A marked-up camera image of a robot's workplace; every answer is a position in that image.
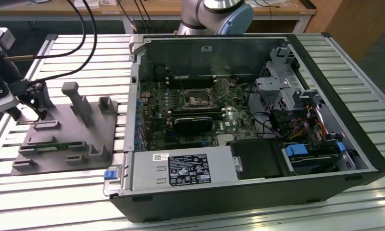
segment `wooden cabinet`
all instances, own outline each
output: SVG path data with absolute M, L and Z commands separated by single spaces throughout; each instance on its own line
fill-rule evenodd
M 306 32 L 328 32 L 356 62 L 385 31 L 385 0 L 311 0 L 318 7 Z

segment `power supply label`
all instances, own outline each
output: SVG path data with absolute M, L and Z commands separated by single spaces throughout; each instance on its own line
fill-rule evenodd
M 207 154 L 170 156 L 168 167 L 171 186 L 211 183 Z

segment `aluminum slatted table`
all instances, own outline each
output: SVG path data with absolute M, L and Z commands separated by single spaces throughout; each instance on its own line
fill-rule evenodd
M 298 36 L 385 157 L 385 96 L 351 61 L 332 38 Z M 82 37 L 47 40 L 39 54 L 64 53 Z M 114 165 L 123 162 L 127 93 L 131 62 L 130 35 L 102 35 L 96 56 L 78 74 L 48 82 L 54 103 L 68 103 L 62 94 L 66 81 L 78 81 L 90 101 L 108 95 L 120 102 Z M 43 78 L 76 69 L 92 46 L 70 57 L 34 62 L 27 78 Z M 306 72 L 307 82 L 312 86 Z M 326 202 L 174 219 L 131 223 L 103 193 L 104 170 L 11 176 L 12 162 L 23 143 L 26 124 L 8 115 L 0 122 L 0 230 L 372 230 L 385 229 L 385 177 L 355 187 Z

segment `blue tab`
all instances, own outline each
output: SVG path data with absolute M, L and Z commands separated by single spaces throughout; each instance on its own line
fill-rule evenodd
M 336 143 L 336 145 L 339 146 L 340 152 L 344 152 L 347 150 L 343 142 Z
M 288 155 L 288 156 L 292 156 L 292 155 L 295 154 L 295 153 L 294 153 L 294 150 L 291 149 L 290 146 L 286 148 L 286 152 L 287 152 L 287 155 Z
M 292 156 L 292 155 L 307 155 L 308 154 L 308 150 L 306 148 L 304 144 L 291 144 L 287 148 L 287 155 Z
M 106 180 L 115 180 L 115 179 L 118 179 L 118 171 L 116 171 L 116 170 L 106 171 L 106 173 L 104 173 L 104 179 L 106 179 Z

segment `white table leg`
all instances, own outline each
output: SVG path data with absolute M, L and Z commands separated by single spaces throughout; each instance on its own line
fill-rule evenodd
M 312 17 L 311 15 L 302 16 L 302 19 L 298 21 L 294 33 L 304 33 L 311 17 Z
M 128 20 L 127 16 L 123 16 L 123 24 L 124 24 L 124 30 L 127 34 L 134 34 L 135 30 L 134 27 L 131 26 L 131 21 Z

